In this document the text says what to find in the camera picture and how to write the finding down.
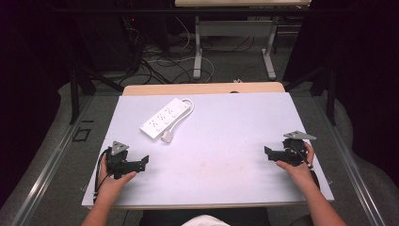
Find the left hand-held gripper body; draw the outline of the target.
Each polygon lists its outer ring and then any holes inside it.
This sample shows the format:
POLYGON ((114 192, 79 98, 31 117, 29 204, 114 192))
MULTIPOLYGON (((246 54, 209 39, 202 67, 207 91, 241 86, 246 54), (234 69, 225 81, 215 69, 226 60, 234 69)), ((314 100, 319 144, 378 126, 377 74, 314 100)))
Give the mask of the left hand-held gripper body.
POLYGON ((106 171, 115 179, 121 178, 127 173, 128 146, 114 141, 112 146, 106 150, 106 171))

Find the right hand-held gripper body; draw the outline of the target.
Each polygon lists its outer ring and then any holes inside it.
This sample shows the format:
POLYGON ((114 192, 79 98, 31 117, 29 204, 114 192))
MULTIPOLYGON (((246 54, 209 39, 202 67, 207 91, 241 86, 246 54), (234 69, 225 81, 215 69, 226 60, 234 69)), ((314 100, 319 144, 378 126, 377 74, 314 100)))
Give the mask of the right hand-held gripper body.
POLYGON ((316 140, 316 137, 300 131, 290 132, 283 136, 285 137, 282 141, 284 150, 295 156, 297 164, 300 164, 300 162, 303 161, 310 167, 311 164, 307 160, 307 154, 309 151, 305 147, 305 139, 316 140))

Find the person's right hand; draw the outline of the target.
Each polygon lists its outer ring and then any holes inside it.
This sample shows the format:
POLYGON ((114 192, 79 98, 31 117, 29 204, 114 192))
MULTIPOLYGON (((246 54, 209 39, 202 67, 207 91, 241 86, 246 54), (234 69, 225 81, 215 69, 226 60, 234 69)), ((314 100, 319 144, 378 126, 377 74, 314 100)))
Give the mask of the person's right hand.
POLYGON ((276 165, 281 169, 287 171, 295 185, 303 192, 310 190, 311 188, 317 188, 316 183, 313 181, 311 176, 310 166, 312 166, 313 158, 314 158, 314 149, 313 147, 305 142, 305 148, 308 150, 307 160, 301 163, 299 166, 291 166, 288 163, 283 161, 278 161, 276 165))

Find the person's left hand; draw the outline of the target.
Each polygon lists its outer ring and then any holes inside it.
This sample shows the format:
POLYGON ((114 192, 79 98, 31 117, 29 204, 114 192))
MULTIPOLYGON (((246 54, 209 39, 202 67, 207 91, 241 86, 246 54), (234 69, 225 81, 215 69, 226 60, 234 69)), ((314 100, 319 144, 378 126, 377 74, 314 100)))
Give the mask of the person's left hand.
POLYGON ((136 176, 136 172, 130 172, 119 179, 109 176, 106 171, 106 157, 101 161, 100 173, 98 176, 99 187, 96 204, 102 207, 112 206, 120 195, 124 186, 136 176))

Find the white power strip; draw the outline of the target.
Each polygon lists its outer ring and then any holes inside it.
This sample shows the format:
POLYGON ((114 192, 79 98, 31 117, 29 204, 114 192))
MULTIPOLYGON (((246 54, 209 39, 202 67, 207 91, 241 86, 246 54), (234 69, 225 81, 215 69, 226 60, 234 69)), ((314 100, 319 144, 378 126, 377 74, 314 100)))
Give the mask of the white power strip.
POLYGON ((145 121, 140 131, 153 140, 160 138, 165 132, 171 132, 174 126, 194 109, 194 104, 189 99, 174 98, 157 113, 145 121))

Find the person's dark trousers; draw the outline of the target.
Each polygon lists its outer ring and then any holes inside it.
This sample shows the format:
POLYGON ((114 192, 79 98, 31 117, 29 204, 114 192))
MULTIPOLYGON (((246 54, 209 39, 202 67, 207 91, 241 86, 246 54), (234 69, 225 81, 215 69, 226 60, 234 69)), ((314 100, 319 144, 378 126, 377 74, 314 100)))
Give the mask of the person's dark trousers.
POLYGON ((231 226, 271 226, 266 208, 149 210, 139 226, 182 226, 189 219, 209 215, 231 226))

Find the white table cover board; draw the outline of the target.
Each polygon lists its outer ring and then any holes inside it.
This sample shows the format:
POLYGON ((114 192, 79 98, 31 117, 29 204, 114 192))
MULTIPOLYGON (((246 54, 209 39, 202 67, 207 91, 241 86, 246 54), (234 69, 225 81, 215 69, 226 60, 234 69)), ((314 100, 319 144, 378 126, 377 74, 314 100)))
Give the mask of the white table cover board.
POLYGON ((287 92, 199 94, 170 143, 139 127, 172 101, 170 95, 122 96, 103 145, 128 145, 131 161, 148 156, 121 191, 124 209, 217 208, 302 203, 304 197, 264 148, 279 150, 285 134, 304 126, 287 92))

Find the black metal stand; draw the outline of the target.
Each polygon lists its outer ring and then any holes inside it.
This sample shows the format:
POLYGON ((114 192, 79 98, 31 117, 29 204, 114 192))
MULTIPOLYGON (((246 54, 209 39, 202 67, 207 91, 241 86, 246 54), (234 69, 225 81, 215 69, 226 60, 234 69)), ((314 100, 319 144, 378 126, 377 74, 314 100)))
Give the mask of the black metal stand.
POLYGON ((70 71, 71 85, 71 101, 72 101, 72 117, 70 124, 74 124, 80 116, 79 90, 85 95, 92 96, 97 89, 94 87, 92 80, 98 80, 110 88, 122 92, 124 87, 111 81, 100 73, 93 71, 87 67, 74 68, 70 71))
POLYGON ((284 85, 286 91, 290 91, 302 83, 312 80, 310 87, 311 96, 321 96, 324 91, 327 92, 326 115, 332 125, 335 121, 335 96, 337 74, 332 66, 319 66, 310 73, 299 76, 296 80, 284 85))

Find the person's white shirt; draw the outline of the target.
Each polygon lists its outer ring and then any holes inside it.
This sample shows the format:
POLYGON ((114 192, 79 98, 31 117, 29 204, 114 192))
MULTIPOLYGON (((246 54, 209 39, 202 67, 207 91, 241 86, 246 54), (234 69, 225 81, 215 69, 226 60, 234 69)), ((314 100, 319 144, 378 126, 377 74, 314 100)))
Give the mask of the person's white shirt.
POLYGON ((202 215, 189 219, 182 226, 231 226, 231 225, 218 218, 209 215, 202 215))

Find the wooden table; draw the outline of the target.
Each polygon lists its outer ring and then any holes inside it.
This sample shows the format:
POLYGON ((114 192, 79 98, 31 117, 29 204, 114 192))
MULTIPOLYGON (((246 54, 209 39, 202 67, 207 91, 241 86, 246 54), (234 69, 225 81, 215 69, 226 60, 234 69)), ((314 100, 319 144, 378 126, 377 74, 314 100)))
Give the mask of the wooden table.
POLYGON ((280 82, 168 84, 127 86, 123 96, 284 92, 280 82))

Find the dark curtain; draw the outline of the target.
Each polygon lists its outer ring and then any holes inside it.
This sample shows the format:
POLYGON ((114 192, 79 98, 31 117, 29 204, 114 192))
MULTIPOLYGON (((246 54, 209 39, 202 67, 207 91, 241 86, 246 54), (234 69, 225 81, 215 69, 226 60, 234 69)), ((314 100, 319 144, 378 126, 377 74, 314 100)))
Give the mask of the dark curtain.
POLYGON ((311 0, 310 8, 353 12, 306 18, 283 80, 337 62, 336 98, 352 122, 352 150, 399 187, 399 0, 311 0))
POLYGON ((55 119, 69 82, 40 0, 0 0, 0 208, 55 119))

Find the dark computer tower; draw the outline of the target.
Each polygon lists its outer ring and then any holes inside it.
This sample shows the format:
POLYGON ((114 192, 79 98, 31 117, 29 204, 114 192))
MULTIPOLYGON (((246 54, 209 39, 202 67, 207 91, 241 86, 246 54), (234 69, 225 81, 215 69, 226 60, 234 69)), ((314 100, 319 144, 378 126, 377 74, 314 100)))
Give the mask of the dark computer tower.
POLYGON ((139 60, 132 56, 129 41, 118 17, 95 17, 92 56, 100 71, 136 72, 139 60))

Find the white desk with grey legs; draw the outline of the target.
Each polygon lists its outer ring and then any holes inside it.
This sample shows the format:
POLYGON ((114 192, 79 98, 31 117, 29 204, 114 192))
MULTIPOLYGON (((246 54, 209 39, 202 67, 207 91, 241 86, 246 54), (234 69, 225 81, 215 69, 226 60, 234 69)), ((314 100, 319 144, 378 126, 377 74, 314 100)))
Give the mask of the white desk with grey legs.
MULTIPOLYGON (((175 6, 183 9, 300 9, 308 6, 311 0, 175 0, 175 6)), ((262 49, 266 75, 275 80, 276 73, 270 58, 274 39, 277 35, 279 16, 269 16, 268 20, 203 20, 195 17, 196 55, 193 78, 201 77, 203 60, 201 38, 205 36, 246 36, 267 37, 267 45, 262 49)))

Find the aluminium floor rail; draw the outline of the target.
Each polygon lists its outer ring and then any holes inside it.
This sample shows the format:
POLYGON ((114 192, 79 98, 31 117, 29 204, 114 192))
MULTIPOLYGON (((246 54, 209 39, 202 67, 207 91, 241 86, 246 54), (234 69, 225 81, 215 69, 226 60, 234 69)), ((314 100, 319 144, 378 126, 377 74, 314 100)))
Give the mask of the aluminium floor rail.
POLYGON ((344 144, 338 128, 330 122, 327 117, 327 107, 324 105, 324 100, 320 96, 313 97, 318 112, 321 114, 324 124, 332 134, 335 144, 338 146, 338 156, 343 163, 343 168, 349 178, 349 181, 354 188, 362 209, 368 218, 371 226, 385 226, 385 221, 381 217, 375 202, 371 197, 371 193, 359 173, 359 167, 350 153, 348 147, 344 144))
POLYGON ((73 123, 68 122, 68 126, 63 130, 62 137, 52 149, 45 164, 41 168, 40 174, 36 178, 35 183, 29 189, 29 193, 25 196, 24 202, 21 204, 21 207, 18 209, 17 214, 9 226, 28 226, 29 221, 40 204, 43 195, 53 180, 57 168, 66 154, 67 148, 72 142, 72 137, 78 131, 80 120, 90 107, 92 100, 92 96, 83 98, 82 104, 78 108, 80 114, 73 123))

